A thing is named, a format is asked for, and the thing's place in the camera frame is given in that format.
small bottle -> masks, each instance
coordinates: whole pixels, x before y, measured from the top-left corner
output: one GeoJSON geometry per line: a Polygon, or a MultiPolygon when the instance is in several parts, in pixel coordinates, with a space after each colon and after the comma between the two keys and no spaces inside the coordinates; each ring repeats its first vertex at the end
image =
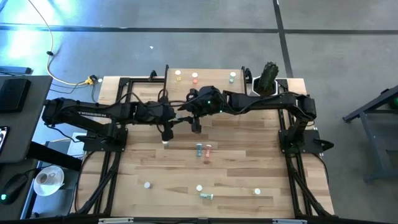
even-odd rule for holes
{"type": "Polygon", "coordinates": [[[201,144],[197,144],[197,157],[201,157],[201,144]]]}
{"type": "Polygon", "coordinates": [[[200,194],[199,195],[199,197],[200,198],[203,198],[203,199],[208,199],[208,200],[212,200],[213,199],[213,194],[200,194]]]}
{"type": "Polygon", "coordinates": [[[198,83],[198,74],[196,72],[192,73],[192,82],[193,84],[198,83]]]}
{"type": "Polygon", "coordinates": [[[206,145],[206,158],[210,158],[211,145],[206,145]]]}
{"type": "Polygon", "coordinates": [[[229,74],[229,83],[234,83],[235,76],[236,76],[236,73],[235,73],[235,72],[231,72],[231,73],[229,74]]]}
{"type": "Polygon", "coordinates": [[[181,71],[180,70],[175,71],[175,76],[177,77],[177,81],[181,81],[181,71]]]}

white cylinder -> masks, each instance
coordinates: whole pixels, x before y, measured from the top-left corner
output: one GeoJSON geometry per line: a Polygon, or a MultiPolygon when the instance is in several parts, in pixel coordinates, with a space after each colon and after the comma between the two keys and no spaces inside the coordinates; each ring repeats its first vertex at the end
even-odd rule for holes
{"type": "Polygon", "coordinates": [[[144,183],[144,187],[145,187],[146,189],[149,189],[149,188],[152,187],[152,184],[150,184],[149,182],[145,182],[145,183],[144,183]]]}
{"type": "Polygon", "coordinates": [[[201,192],[203,190],[203,187],[201,185],[197,185],[197,191],[201,192]]]}
{"type": "Polygon", "coordinates": [[[261,194],[261,190],[260,189],[254,189],[253,194],[260,195],[261,194]]]}

black desk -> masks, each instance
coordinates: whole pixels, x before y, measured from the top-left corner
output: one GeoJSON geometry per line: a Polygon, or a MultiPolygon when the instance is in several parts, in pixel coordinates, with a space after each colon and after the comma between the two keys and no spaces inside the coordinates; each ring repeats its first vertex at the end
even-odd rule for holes
{"type": "MultiPolygon", "coordinates": [[[[37,167],[37,160],[79,171],[81,160],[32,142],[34,131],[43,110],[44,101],[50,90],[50,76],[0,77],[0,87],[7,79],[26,78],[30,88],[23,110],[18,113],[0,114],[0,126],[9,126],[6,141],[0,151],[0,187],[15,174],[24,173],[37,167]]],[[[18,220],[30,216],[23,211],[31,197],[28,196],[36,172],[28,173],[28,183],[22,189],[18,199],[10,205],[0,205],[0,220],[18,220]]]]}
{"type": "Polygon", "coordinates": [[[43,110],[43,103],[50,90],[52,77],[0,77],[0,86],[5,80],[13,78],[26,78],[30,80],[31,84],[21,112],[0,114],[0,126],[10,127],[4,146],[0,151],[0,164],[31,158],[79,171],[81,160],[32,142],[37,122],[43,110]]]}
{"type": "Polygon", "coordinates": [[[50,76],[0,77],[0,88],[5,80],[26,78],[31,81],[24,109],[20,113],[0,114],[0,126],[9,126],[5,145],[0,152],[0,163],[19,162],[26,158],[37,122],[43,110],[43,102],[50,90],[50,76]]]}

floor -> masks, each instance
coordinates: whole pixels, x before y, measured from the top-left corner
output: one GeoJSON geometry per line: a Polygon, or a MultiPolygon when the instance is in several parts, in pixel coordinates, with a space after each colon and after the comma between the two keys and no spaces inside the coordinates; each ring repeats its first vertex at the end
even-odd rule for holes
{"type": "MultiPolygon", "coordinates": [[[[398,180],[363,182],[363,175],[375,170],[373,154],[360,121],[346,124],[341,119],[384,89],[397,85],[395,0],[33,2],[50,25],[73,26],[74,31],[80,26],[94,27],[92,32],[53,33],[56,57],[51,71],[69,82],[90,75],[149,75],[151,70],[162,73],[166,63],[172,68],[244,65],[259,75],[268,61],[279,65],[279,77],[304,78],[317,104],[316,126],[323,139],[335,143],[324,160],[336,214],[398,222],[398,180]],[[137,32],[134,27],[166,28],[162,30],[166,32],[137,32]],[[167,28],[239,30],[183,32],[167,28]],[[382,35],[375,35],[375,30],[382,35]]],[[[15,24],[42,25],[42,20],[26,0],[8,0],[0,12],[0,65],[30,67],[33,75],[45,75],[49,33],[36,31],[45,30],[42,27],[24,30],[15,24]]],[[[91,101],[91,87],[70,95],[49,93],[49,98],[56,97],[91,101]]],[[[67,125],[60,129],[69,135],[77,131],[67,125]]],[[[62,136],[42,123],[34,136],[37,142],[58,138],[62,136]]]]}

wooden board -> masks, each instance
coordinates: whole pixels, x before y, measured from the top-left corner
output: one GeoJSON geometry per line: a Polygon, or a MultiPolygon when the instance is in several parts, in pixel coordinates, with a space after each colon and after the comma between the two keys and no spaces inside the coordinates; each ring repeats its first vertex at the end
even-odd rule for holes
{"type": "MultiPolygon", "coordinates": [[[[189,88],[205,85],[243,92],[240,70],[186,70],[177,82],[170,69],[167,89],[170,100],[184,100],[189,88]],[[230,72],[236,72],[233,84],[230,72]],[[191,74],[197,72],[198,83],[191,74]]],[[[120,77],[104,77],[99,102],[115,101],[120,77]]],[[[306,93],[302,79],[288,79],[290,91],[306,93]]],[[[161,84],[137,83],[133,90],[142,101],[156,100],[161,84]]],[[[164,148],[154,126],[129,125],[126,151],[122,154],[113,201],[112,216],[129,217],[218,217],[218,218],[293,218],[292,199],[284,156],[280,153],[276,110],[251,111],[232,116],[217,114],[201,120],[202,133],[193,134],[189,124],[173,128],[174,139],[164,148]],[[211,144],[210,158],[196,157],[196,143],[211,144]],[[144,182],[152,184],[144,188],[144,182]],[[199,197],[214,194],[213,200],[199,197]],[[253,195],[255,188],[260,195],[253,195]]],[[[103,152],[87,160],[78,189],[79,208],[98,185],[103,152]]],[[[314,196],[333,213],[322,163],[313,155],[303,155],[307,183],[314,196]]],[[[300,207],[304,212],[302,194],[300,207]]],[[[108,189],[104,191],[102,209],[108,189]]]]}

